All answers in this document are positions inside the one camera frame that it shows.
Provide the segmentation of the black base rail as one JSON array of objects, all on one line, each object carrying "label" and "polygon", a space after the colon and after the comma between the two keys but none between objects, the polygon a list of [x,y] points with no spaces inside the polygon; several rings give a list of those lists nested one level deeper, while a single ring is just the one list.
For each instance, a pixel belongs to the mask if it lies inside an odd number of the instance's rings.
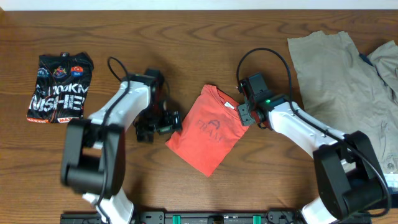
[{"label": "black base rail", "polygon": [[[61,224],[97,224],[103,222],[99,213],[64,213]],[[266,213],[169,213],[141,212],[132,216],[131,224],[299,224],[304,221],[298,210],[270,210]],[[337,223],[371,224],[367,216],[351,217]]]}]

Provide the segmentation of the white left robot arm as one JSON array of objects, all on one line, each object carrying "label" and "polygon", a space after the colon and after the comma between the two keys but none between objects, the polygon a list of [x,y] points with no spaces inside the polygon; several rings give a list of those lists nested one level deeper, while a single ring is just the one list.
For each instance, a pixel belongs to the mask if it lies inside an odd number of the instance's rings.
[{"label": "white left robot arm", "polygon": [[158,70],[129,73],[118,92],[88,119],[67,125],[61,183],[95,207],[95,213],[64,213],[60,223],[140,223],[122,185],[126,171],[126,137],[130,126],[139,142],[182,128],[180,114],[161,98],[164,76]]}]

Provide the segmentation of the khaki cargo shorts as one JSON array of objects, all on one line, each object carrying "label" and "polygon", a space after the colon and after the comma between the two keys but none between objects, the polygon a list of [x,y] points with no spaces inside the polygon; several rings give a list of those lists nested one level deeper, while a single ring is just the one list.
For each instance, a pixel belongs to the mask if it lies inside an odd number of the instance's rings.
[{"label": "khaki cargo shorts", "polygon": [[397,173],[397,44],[369,55],[347,32],[288,40],[305,111],[345,133],[371,140],[384,173]]}]

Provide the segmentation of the red orange soccer t-shirt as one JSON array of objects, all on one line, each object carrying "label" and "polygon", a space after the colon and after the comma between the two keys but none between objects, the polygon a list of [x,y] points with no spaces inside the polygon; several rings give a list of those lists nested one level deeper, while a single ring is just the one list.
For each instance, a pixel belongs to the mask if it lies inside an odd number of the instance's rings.
[{"label": "red orange soccer t-shirt", "polygon": [[165,145],[209,177],[249,128],[238,115],[238,103],[214,85],[204,85]]}]

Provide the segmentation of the light blue folded garment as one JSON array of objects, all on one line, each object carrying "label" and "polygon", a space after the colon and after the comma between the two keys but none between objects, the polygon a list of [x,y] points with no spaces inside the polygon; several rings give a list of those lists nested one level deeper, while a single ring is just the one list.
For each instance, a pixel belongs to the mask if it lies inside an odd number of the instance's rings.
[{"label": "light blue folded garment", "polygon": [[384,177],[389,188],[398,188],[398,174],[388,173],[384,174]]}]

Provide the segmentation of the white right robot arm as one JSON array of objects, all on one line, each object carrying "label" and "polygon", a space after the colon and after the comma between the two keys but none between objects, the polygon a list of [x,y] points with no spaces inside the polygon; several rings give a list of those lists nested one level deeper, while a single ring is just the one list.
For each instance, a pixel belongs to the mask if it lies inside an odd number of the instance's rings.
[{"label": "white right robot arm", "polygon": [[392,194],[366,134],[346,134],[304,112],[285,95],[246,97],[238,106],[244,126],[258,125],[282,134],[313,159],[318,198],[301,209],[304,223],[360,222],[374,218],[368,211],[392,208]]}]

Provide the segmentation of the black folded printed jersey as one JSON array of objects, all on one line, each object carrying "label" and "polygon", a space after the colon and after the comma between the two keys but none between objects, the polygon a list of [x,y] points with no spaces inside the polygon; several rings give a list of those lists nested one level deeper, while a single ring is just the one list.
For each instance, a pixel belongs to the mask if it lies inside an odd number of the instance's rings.
[{"label": "black folded printed jersey", "polygon": [[41,55],[26,118],[31,123],[82,119],[94,63],[85,52]]}]

